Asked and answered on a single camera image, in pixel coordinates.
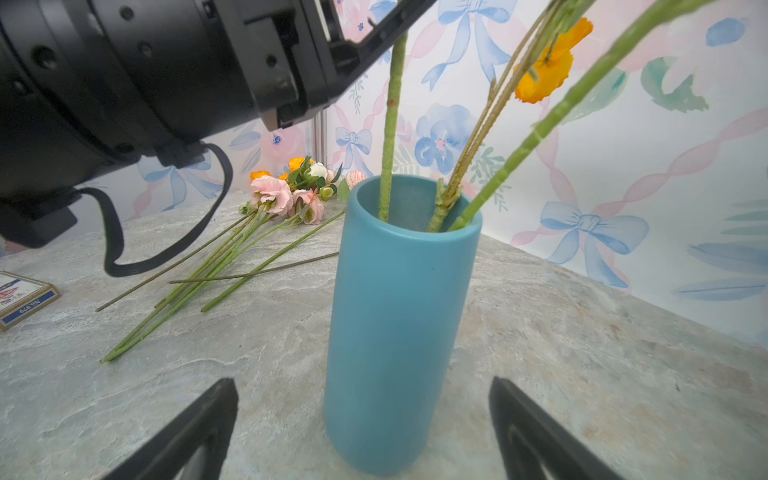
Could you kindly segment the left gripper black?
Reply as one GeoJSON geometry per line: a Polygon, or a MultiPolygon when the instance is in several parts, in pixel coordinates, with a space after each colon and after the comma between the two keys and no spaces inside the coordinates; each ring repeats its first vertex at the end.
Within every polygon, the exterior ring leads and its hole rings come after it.
{"type": "Polygon", "coordinates": [[[270,130],[323,109],[331,1],[93,1],[103,33],[172,134],[199,140],[260,119],[270,130]]]}

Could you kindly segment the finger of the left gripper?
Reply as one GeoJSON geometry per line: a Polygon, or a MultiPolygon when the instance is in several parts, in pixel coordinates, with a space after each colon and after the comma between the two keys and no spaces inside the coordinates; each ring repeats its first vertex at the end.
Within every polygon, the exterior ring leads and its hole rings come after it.
{"type": "Polygon", "coordinates": [[[406,0],[376,23],[359,42],[338,40],[330,44],[337,79],[335,90],[347,90],[384,53],[401,39],[434,4],[436,0],[406,0]]]}

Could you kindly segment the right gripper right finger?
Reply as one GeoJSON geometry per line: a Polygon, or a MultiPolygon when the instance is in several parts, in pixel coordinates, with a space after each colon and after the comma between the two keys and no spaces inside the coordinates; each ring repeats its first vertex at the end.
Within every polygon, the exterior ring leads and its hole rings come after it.
{"type": "Polygon", "coordinates": [[[495,377],[488,400],[509,479],[622,478],[512,381],[495,377]]]}

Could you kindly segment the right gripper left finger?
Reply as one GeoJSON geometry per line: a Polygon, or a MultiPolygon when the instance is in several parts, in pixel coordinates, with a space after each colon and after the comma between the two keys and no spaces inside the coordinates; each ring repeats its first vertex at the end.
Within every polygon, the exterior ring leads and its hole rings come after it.
{"type": "Polygon", "coordinates": [[[238,413],[235,380],[221,378],[106,475],[108,479],[218,479],[238,413]]]}

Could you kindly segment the white flower stem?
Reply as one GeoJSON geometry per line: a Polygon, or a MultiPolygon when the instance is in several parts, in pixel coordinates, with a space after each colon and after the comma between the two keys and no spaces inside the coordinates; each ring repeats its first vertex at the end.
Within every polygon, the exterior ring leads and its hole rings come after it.
{"type": "Polygon", "coordinates": [[[378,218],[387,223],[390,216],[395,136],[399,118],[402,77],[405,68],[408,34],[404,33],[394,44],[390,64],[390,79],[386,103],[382,171],[380,175],[378,218]]]}

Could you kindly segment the orange sunflower stem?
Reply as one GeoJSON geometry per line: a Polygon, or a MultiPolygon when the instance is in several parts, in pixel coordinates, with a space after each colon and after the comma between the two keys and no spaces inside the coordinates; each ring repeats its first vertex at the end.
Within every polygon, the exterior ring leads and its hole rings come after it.
{"type": "Polygon", "coordinates": [[[282,270],[287,270],[299,266],[309,265],[312,263],[320,262],[323,260],[331,259],[338,257],[340,254],[339,251],[328,253],[320,256],[315,256],[295,262],[285,263],[274,267],[259,267],[257,268],[256,272],[251,273],[244,273],[244,274],[234,274],[234,275],[224,275],[224,276],[217,276],[217,277],[207,277],[207,278],[190,278],[190,279],[179,279],[179,280],[171,280],[168,281],[168,284],[171,285],[181,285],[181,284],[191,284],[191,283],[204,283],[204,282],[218,282],[218,281],[228,281],[228,280],[240,280],[240,279],[250,279],[258,275],[271,273],[271,272],[277,272],[282,270]]]}

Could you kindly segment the orange poppy flower stem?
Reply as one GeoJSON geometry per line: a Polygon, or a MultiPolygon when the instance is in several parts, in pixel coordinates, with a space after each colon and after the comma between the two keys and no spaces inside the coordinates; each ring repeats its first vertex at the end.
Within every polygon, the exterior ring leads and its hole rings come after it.
{"type": "Polygon", "coordinates": [[[592,5],[591,1],[551,1],[524,35],[501,77],[491,81],[486,105],[449,182],[438,183],[429,232],[440,230],[458,201],[472,160],[509,100],[543,100],[567,79],[573,62],[571,50],[592,32],[593,25],[585,18],[592,5]]]}

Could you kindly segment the teal ceramic vase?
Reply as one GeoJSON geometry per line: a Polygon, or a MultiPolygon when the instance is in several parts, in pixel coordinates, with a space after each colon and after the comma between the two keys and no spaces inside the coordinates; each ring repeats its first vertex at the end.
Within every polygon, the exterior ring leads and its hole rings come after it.
{"type": "Polygon", "coordinates": [[[408,467],[427,443],[468,292],[482,221],[430,233],[437,184],[397,175],[351,192],[331,311],[323,413],[340,456],[372,475],[408,467]]]}

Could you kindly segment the pink carnation flower stem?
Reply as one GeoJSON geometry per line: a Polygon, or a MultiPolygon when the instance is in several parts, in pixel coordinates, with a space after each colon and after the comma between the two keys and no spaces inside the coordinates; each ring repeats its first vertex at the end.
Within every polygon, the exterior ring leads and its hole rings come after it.
{"type": "Polygon", "coordinates": [[[509,176],[538,147],[547,136],[578,106],[586,96],[616,67],[642,40],[657,27],[671,23],[684,15],[692,14],[711,1],[656,1],[642,13],[613,45],[587,70],[548,115],[536,123],[531,133],[507,158],[472,202],[461,212],[449,231],[467,227],[482,206],[501,187],[509,176]]]}

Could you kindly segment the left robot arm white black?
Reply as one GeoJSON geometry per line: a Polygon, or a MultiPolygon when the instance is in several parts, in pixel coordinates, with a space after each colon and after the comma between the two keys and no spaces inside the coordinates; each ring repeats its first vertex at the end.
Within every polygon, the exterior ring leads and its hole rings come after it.
{"type": "Polygon", "coordinates": [[[28,248],[73,226],[66,194],[206,138],[333,104],[427,10],[400,1],[359,41],[329,1],[5,1],[1,234],[28,248]]]}

